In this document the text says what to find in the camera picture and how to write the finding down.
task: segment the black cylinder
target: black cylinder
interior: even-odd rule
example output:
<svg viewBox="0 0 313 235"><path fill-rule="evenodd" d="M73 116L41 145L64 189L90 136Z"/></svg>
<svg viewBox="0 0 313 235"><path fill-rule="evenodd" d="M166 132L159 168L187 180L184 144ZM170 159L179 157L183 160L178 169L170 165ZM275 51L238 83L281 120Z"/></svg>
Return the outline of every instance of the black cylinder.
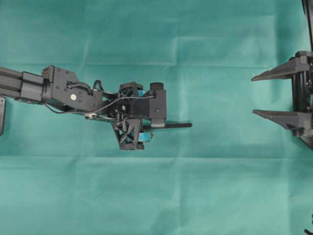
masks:
<svg viewBox="0 0 313 235"><path fill-rule="evenodd" d="M164 84L161 82L150 83L150 90L163 90Z"/></svg>

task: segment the robotic arm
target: robotic arm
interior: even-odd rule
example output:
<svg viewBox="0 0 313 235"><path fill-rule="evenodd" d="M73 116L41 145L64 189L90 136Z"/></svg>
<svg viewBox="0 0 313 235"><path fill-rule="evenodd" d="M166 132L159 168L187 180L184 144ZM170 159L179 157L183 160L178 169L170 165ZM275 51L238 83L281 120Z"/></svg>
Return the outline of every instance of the robotic arm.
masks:
<svg viewBox="0 0 313 235"><path fill-rule="evenodd" d="M146 92L135 82L120 85L117 93L80 82L75 73L48 66L38 76L0 67L0 135L3 133L5 99L46 106L56 114L78 114L86 119L110 122L120 149L144 149L150 129L191 127L191 123L166 124L166 91L151 83ZM143 119L150 121L143 124Z"/></svg>

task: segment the screw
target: screw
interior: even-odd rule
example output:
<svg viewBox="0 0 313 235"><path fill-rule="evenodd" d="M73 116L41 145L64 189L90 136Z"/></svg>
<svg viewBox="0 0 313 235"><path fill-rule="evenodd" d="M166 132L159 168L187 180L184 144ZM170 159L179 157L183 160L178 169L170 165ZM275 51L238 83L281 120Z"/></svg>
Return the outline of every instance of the screw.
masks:
<svg viewBox="0 0 313 235"><path fill-rule="evenodd" d="M70 95L70 98L71 98L72 100L76 100L76 95L75 95L75 94L71 94L71 95Z"/></svg>

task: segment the black cable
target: black cable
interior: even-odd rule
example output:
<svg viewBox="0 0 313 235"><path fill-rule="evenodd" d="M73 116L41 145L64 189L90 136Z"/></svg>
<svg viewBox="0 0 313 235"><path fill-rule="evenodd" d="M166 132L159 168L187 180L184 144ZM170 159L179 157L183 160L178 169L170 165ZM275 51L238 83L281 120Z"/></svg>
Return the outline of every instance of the black cable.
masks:
<svg viewBox="0 0 313 235"><path fill-rule="evenodd" d="M106 106L103 106L100 109L97 109L97 110L95 110L93 112L83 112L83 111L81 111L81 112L79 112L79 111L58 112L58 111L55 111L55 110L51 109L47 104L44 104L44 106L47 107L50 111L54 112L55 114L94 114L94 113L100 112L103 109L108 108L109 106L113 105L115 102L117 102L117 101L119 101L121 99L148 99L148 98L153 98L153 97L154 97L153 95L146 96L146 97L120 97L120 98L117 98L114 101L112 101L110 104L108 104Z"/></svg>
<svg viewBox="0 0 313 235"><path fill-rule="evenodd" d="M88 94L92 94L92 90L91 90L90 86L87 83L85 83L85 82L69 83L67 85L67 88L70 88L70 89L72 89L74 87L84 87L84 88L87 89Z"/></svg>
<svg viewBox="0 0 313 235"><path fill-rule="evenodd" d="M99 90L99 89L96 89L96 90L101 92L104 95L109 95L109 94L117 95L118 94L118 93L113 93L113 92L105 92L105 91L102 91L102 90Z"/></svg>
<svg viewBox="0 0 313 235"><path fill-rule="evenodd" d="M93 84L93 89L95 90L97 85L99 86L101 91L104 91L103 87L102 87L102 83L100 80L95 80L94 84Z"/></svg>
<svg viewBox="0 0 313 235"><path fill-rule="evenodd" d="M104 117L104 116L101 116L101 115L99 115L99 116L97 116L94 120L96 120L96 121L108 121L108 122L113 122L113 121L115 121L116 120L116 118L111 118L111 117Z"/></svg>

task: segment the teal cloth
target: teal cloth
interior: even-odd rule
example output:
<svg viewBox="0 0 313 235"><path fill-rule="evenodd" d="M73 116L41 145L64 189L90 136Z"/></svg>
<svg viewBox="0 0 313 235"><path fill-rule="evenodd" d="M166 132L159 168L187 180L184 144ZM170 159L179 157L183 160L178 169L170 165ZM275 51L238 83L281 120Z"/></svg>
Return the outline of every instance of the teal cloth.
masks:
<svg viewBox="0 0 313 235"><path fill-rule="evenodd" d="M291 110L289 80L250 79L309 50L300 0L0 0L0 66L74 71L116 92L163 82L144 151L109 124L7 100L4 235L303 234L313 155L253 109Z"/></svg>

